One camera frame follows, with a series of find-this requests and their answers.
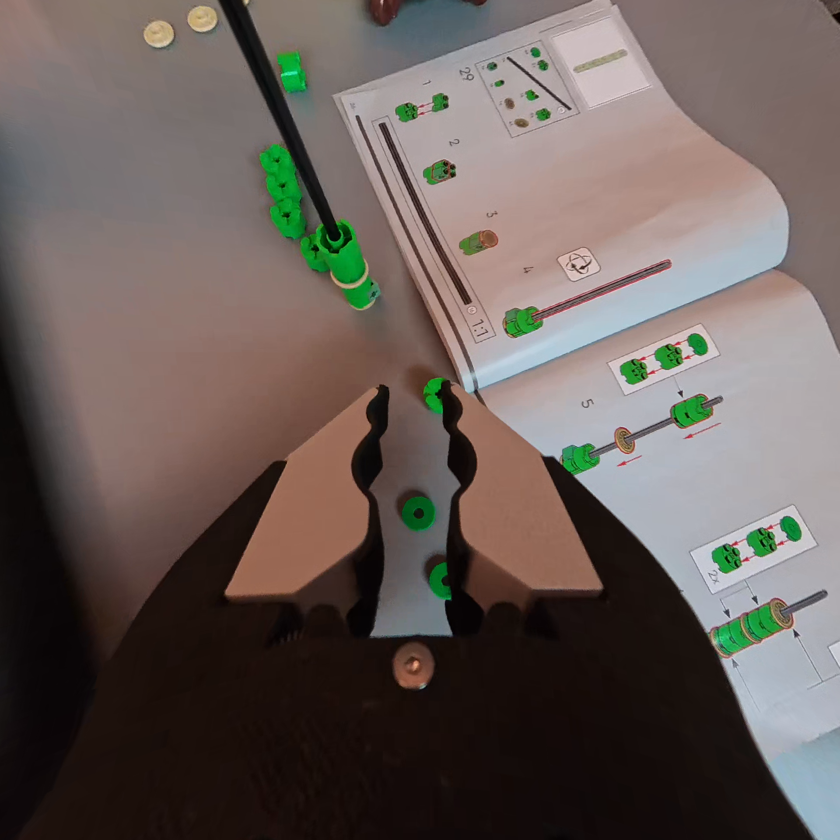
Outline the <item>building instruction booklet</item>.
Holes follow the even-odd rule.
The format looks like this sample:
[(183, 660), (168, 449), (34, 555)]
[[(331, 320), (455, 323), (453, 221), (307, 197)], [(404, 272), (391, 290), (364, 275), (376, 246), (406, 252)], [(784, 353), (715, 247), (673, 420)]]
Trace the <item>building instruction booklet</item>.
[(468, 392), (645, 543), (772, 758), (838, 728), (838, 351), (784, 200), (590, 2), (334, 95)]

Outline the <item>grey desk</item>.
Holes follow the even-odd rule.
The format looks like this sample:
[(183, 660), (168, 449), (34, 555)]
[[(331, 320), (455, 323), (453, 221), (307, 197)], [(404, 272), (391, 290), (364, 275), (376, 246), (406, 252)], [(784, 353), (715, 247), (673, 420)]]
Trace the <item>grey desk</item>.
[[(377, 27), (364, 2), (253, 2), (301, 52), (291, 105), (382, 298), (355, 312), (266, 218), (276, 137), (225, 21), (193, 2), (2, 2), (2, 290), (51, 513), (103, 653), (177, 556), (267, 463), (367, 388), (392, 390), (380, 497), (383, 635), (445, 630), (424, 581), (445, 525), (413, 537), (396, 496), (445, 506), (449, 375), (333, 95), (562, 13), (572, 2), (433, 3)], [(618, 2), (667, 92), (780, 188), (782, 271), (838, 337), (838, 27), (818, 2)], [(175, 39), (153, 49), (144, 27)]]

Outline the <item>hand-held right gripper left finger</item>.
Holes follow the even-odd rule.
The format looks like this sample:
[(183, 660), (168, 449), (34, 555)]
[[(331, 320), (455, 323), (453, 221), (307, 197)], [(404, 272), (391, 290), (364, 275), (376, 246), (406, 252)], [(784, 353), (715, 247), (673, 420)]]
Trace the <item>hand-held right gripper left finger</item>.
[(227, 584), (229, 602), (278, 602), (289, 629), (329, 606), (351, 635), (372, 634), (384, 540), (371, 486), (389, 402), (386, 385), (369, 389), (289, 454)]

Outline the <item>black rod with green bricks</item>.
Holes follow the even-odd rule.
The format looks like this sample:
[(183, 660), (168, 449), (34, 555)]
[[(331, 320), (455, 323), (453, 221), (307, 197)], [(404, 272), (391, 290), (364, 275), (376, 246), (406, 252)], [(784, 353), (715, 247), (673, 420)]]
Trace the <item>black rod with green bricks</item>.
[(320, 249), (329, 264), (331, 280), (352, 309), (363, 311), (371, 308), (380, 296), (380, 288), (371, 278), (368, 262), (362, 255), (352, 225), (333, 214), (291, 114), (280, 78), (270, 65), (246, 2), (222, 1), (220, 4), (284, 141), (280, 145), (288, 150), (296, 166), (302, 195), (301, 209), (308, 223), (304, 236), (317, 233)]

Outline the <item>tan brick pot model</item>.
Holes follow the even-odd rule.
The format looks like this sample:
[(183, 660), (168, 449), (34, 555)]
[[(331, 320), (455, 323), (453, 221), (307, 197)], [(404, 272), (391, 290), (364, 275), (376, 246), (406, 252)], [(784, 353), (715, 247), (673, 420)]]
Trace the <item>tan brick pot model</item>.
[(431, 8), (432, 4), (443, 3), (483, 7), (488, 1), (364, 1), (371, 20), (380, 27), (386, 27), (392, 23), (404, 7), (420, 7), (425, 9), (427, 7)]

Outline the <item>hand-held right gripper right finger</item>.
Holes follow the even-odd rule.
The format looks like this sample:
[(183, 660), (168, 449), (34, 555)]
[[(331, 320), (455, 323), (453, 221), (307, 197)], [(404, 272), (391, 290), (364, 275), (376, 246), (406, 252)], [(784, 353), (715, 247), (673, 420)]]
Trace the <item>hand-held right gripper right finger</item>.
[(527, 617), (540, 601), (601, 595), (542, 454), (459, 385), (445, 381), (439, 399), (458, 482), (446, 543), (452, 634), (477, 634), (497, 605)]

